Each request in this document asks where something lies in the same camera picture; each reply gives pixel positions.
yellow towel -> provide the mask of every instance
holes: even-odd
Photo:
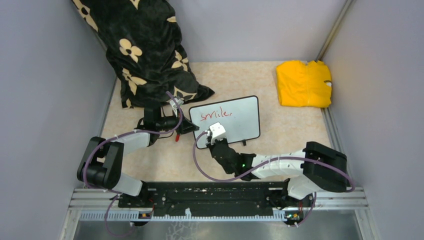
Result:
[[[332,79],[322,61],[286,61],[276,67],[278,100],[282,106],[327,108]]]

black whiteboard frame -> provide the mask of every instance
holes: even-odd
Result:
[[[192,106],[192,107],[190,107],[188,109],[188,115],[190,116],[190,121],[192,120],[192,115],[190,114],[190,110],[191,109],[198,108],[198,107],[203,107],[203,106],[208,106],[208,105],[213,105],[213,104],[220,104],[220,103],[230,102],[230,101],[234,101],[234,100],[247,99],[247,98],[251,98],[251,97],[255,97],[256,98],[256,101],[257,101],[257,122],[258,122],[258,126],[257,127],[259,128],[259,135],[257,137],[243,139],[243,140],[240,140],[240,141],[232,141],[232,142],[229,142],[228,144],[241,143],[243,141],[257,139],[257,138],[259,138],[261,136],[261,116],[259,114],[259,98],[256,95],[244,96],[244,97],[233,98],[233,99],[228,99],[228,100],[224,100],[224,101],[216,101],[216,102],[211,102],[211,103],[207,103],[207,104],[203,104],[203,105]],[[194,140],[196,140],[195,132],[193,132],[193,137],[194,137]],[[199,148],[197,144],[196,144],[196,148],[197,149],[207,149],[207,147]]]

wall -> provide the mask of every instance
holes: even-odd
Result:
[[[314,60],[344,0],[169,0],[192,62]]]
[[[324,57],[332,111],[382,239],[422,239],[424,1],[357,1]]]
[[[115,75],[71,1],[0,12],[0,238],[57,239]]]

floral blanket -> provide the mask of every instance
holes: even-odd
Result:
[[[106,44],[106,58],[121,82],[123,108],[144,107],[165,94],[198,102],[214,91],[190,69],[175,11],[166,0],[72,0]]]

whiteboard with red writing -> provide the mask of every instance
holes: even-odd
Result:
[[[246,96],[226,101],[193,106],[188,111],[193,124],[199,127],[194,132],[196,139],[200,133],[215,123],[225,128],[228,143],[256,139],[261,135],[259,123],[259,100],[257,96]],[[197,148],[206,148],[207,138],[202,137]]]

